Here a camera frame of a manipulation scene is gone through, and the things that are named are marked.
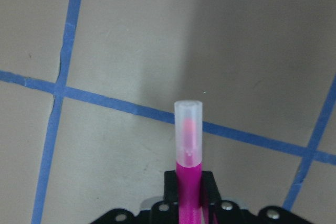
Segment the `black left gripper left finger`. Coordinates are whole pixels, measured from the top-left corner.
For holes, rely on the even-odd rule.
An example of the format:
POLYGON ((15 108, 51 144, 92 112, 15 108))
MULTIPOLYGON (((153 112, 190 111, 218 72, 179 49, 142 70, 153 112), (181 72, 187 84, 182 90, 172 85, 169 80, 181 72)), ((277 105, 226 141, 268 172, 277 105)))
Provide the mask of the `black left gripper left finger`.
POLYGON ((175 170, 164 172, 164 202, 178 205, 179 189, 178 179, 175 170))

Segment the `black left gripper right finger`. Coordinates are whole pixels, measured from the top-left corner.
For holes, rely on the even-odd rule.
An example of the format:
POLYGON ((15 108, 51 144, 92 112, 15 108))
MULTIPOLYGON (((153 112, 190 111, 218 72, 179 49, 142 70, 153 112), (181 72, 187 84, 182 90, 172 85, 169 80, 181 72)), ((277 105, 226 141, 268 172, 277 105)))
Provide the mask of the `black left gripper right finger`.
POLYGON ((202 171, 201 203, 202 206, 212 206, 221 201, 215 177, 210 171, 202 171))

